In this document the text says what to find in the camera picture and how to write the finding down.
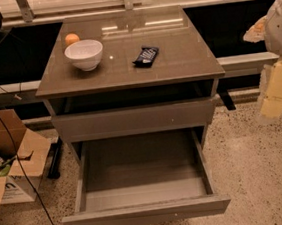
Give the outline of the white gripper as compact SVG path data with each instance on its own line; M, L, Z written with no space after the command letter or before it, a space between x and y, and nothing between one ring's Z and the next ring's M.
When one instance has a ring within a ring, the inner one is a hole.
M267 12L244 33L243 40L257 43L265 39L268 52L282 57L282 0L275 0ZM282 59L261 72L258 98L261 116L275 119L282 115Z

